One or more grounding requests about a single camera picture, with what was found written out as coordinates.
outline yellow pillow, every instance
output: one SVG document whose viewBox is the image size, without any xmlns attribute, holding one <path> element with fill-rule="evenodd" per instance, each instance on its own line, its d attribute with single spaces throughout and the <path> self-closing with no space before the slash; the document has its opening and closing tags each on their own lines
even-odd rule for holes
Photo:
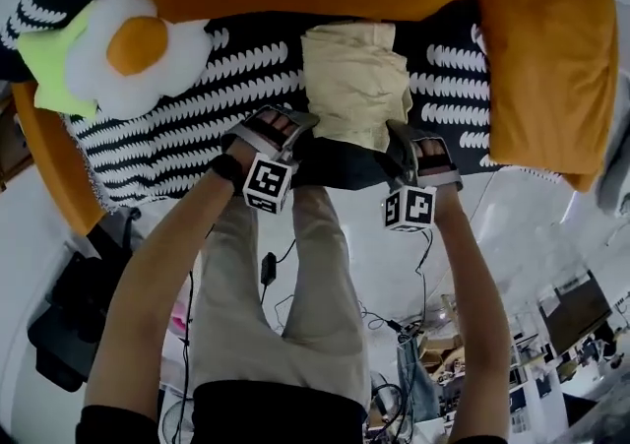
<svg viewBox="0 0 630 444">
<path fill-rule="evenodd" d="M 63 30 L 23 32 L 18 38 L 18 51 L 39 83 L 35 92 L 35 107 L 86 118 L 95 116 L 96 101 L 74 97 L 68 91 L 64 79 L 68 50 L 88 26 L 93 3 Z"/>
<path fill-rule="evenodd" d="M 561 172 L 588 191 L 614 107 L 614 0 L 478 1 L 492 74 L 490 156 Z"/>
</svg>

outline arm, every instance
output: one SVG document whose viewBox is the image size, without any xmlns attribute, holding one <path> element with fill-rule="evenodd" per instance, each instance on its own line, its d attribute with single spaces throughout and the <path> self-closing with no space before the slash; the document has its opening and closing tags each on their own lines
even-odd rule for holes
<svg viewBox="0 0 630 444">
<path fill-rule="evenodd" d="M 232 145 L 229 153 L 247 172 L 255 154 L 243 145 Z M 209 171 L 134 253 L 109 306 L 86 406 L 121 408 L 157 418 L 161 350 L 170 312 L 232 193 L 230 181 Z"/>
<path fill-rule="evenodd" d="M 451 263 L 466 348 L 464 390 L 449 442 L 476 435 L 507 438 L 510 329 L 455 187 L 438 191 L 436 223 Z"/>
</svg>

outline hand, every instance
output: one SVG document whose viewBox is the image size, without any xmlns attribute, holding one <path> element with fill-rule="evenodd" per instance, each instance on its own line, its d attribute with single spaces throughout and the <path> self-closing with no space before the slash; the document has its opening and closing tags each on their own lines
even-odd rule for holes
<svg viewBox="0 0 630 444">
<path fill-rule="evenodd" d="M 261 111 L 258 115 L 261 120 L 264 120 L 267 123 L 270 123 L 273 127 L 282 131 L 287 137 L 289 137 L 293 132 L 297 129 L 297 125 L 295 125 L 291 120 L 284 115 L 280 115 L 277 111 L 268 109 L 265 111 Z M 265 138 L 262 135 L 259 135 L 261 138 L 266 140 L 269 144 L 271 144 L 275 149 L 279 150 L 278 145 L 274 142 L 270 141 L 268 138 Z M 254 163 L 254 158 L 256 157 L 256 149 L 245 143 L 240 138 L 236 138 L 234 143 L 232 143 L 226 154 L 233 156 L 236 160 L 240 162 L 243 166 L 243 174 L 247 176 L 249 173 L 249 169 Z"/>
<path fill-rule="evenodd" d="M 435 140 L 423 140 L 419 144 L 415 145 L 415 149 L 418 159 L 421 159 L 423 156 L 440 156 L 444 154 L 444 148 Z M 419 174 L 437 174 L 448 170 L 449 167 L 446 166 L 433 167 L 421 170 Z M 438 187 L 435 200 L 435 223 L 438 226 L 450 216 L 461 214 L 463 212 L 462 203 L 460 203 L 460 194 L 457 191 L 457 185 L 455 183 Z"/>
</svg>

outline wrist strap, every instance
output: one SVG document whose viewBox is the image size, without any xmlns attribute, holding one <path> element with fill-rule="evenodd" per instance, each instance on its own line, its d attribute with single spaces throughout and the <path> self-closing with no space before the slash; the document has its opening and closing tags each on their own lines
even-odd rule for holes
<svg viewBox="0 0 630 444">
<path fill-rule="evenodd" d="M 234 195 L 242 194 L 245 175 L 243 166 L 238 160 L 228 154 L 221 154 L 210 161 L 210 168 L 221 178 L 232 182 Z"/>
</svg>

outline khaki pants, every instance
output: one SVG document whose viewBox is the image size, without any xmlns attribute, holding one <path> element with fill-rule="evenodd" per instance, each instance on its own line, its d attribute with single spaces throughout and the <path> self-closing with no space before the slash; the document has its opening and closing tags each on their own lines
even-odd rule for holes
<svg viewBox="0 0 630 444">
<path fill-rule="evenodd" d="M 322 187 L 294 191 L 299 270 L 283 335 L 258 290 L 256 212 L 233 198 L 208 236 L 191 328 L 191 383 L 268 381 L 369 404 L 363 324 L 348 271 L 347 243 Z"/>
</svg>

